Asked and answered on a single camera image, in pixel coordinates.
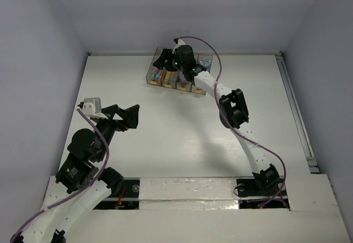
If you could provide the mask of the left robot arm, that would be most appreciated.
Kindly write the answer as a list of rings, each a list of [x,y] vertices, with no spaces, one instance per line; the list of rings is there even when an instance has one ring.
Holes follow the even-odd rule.
[[[101,107],[100,98],[86,98],[76,111],[91,126],[76,131],[68,156],[55,175],[42,208],[12,236],[11,242],[66,242],[88,214],[108,196],[119,196],[123,176],[108,167],[109,145],[116,132],[136,129],[138,104],[122,109]]]

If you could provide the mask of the blue correction tape pen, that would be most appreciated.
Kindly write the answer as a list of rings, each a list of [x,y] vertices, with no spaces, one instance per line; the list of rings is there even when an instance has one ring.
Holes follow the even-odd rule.
[[[159,78],[160,75],[161,75],[161,73],[162,73],[162,70],[156,72],[156,73],[153,75],[153,78]]]

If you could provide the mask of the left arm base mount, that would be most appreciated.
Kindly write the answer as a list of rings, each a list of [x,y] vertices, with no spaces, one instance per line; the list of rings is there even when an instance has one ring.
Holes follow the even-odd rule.
[[[103,199],[95,210],[137,210],[140,207],[140,179],[124,178],[118,171],[109,167],[100,175],[111,194]]]

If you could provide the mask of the yellow highlighter marker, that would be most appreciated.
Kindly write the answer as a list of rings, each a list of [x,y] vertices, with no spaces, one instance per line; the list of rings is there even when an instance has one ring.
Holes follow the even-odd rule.
[[[169,81],[169,80],[170,80],[170,74],[171,74],[170,71],[167,71],[167,72],[166,72],[165,77],[164,77],[164,80],[165,80],[165,81]]]

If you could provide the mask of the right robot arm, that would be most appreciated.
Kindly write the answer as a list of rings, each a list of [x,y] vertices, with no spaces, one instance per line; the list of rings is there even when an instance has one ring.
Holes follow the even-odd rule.
[[[249,126],[249,111],[241,89],[230,89],[219,83],[210,74],[212,60],[195,57],[190,45],[180,42],[175,48],[158,48],[153,67],[160,71],[176,72],[178,79],[190,83],[211,95],[215,101],[223,126],[229,129],[239,141],[252,171],[251,185],[239,183],[242,197],[266,196],[274,191],[280,182],[280,174],[267,159],[263,148],[255,141]]]

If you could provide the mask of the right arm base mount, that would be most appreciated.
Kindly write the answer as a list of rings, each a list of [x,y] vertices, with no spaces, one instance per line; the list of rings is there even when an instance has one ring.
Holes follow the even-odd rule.
[[[233,194],[240,199],[243,209],[290,207],[284,179],[272,164],[267,170],[254,173],[252,178],[237,179]]]

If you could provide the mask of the blue round clip jar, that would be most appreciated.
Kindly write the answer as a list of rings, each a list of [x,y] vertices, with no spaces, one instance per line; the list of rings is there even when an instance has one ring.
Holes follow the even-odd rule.
[[[199,56],[198,63],[206,69],[206,71],[210,72],[212,66],[212,56]]]

